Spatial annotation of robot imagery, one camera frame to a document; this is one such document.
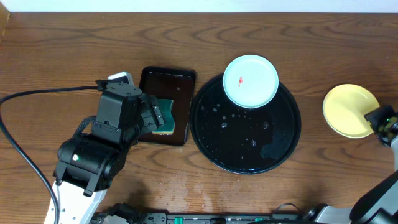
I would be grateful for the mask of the green yellow sponge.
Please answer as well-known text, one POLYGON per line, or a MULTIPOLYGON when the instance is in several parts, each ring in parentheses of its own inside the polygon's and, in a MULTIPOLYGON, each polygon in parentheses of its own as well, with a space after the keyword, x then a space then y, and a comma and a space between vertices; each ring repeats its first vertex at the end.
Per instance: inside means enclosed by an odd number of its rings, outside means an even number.
POLYGON ((172 135, 175 130, 175 120, 172 116, 172 106, 174 101, 170 99, 158 99, 159 108, 164 119, 164 125, 160 126, 152 134, 155 135, 172 135))

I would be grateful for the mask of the yellow plate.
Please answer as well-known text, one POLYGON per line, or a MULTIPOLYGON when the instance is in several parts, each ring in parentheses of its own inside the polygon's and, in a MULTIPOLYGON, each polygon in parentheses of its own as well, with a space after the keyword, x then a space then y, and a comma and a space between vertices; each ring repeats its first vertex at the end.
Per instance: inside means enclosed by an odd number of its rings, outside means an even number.
POLYGON ((331 89, 323 100, 323 115, 338 134, 359 139, 373 133, 365 116, 380 107, 367 89, 354 84, 342 84, 331 89))

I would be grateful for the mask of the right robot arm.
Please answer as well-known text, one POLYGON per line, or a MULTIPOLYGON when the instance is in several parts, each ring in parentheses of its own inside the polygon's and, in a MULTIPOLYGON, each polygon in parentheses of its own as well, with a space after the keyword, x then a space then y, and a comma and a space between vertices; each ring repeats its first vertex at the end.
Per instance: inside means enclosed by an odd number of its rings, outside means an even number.
POLYGON ((394 172, 363 195, 353 207, 336 208, 326 204, 312 208, 303 216, 313 223, 380 224, 397 223, 397 112, 384 105, 364 116, 377 139, 391 148, 394 172))

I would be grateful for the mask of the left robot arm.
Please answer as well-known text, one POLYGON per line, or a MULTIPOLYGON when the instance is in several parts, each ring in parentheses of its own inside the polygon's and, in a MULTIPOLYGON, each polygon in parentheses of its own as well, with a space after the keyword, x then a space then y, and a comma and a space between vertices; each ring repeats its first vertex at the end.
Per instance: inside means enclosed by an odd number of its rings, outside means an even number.
POLYGON ((46 223, 89 223, 139 137, 165 124, 157 98, 138 87, 97 80, 98 112, 84 119, 58 150, 46 223))

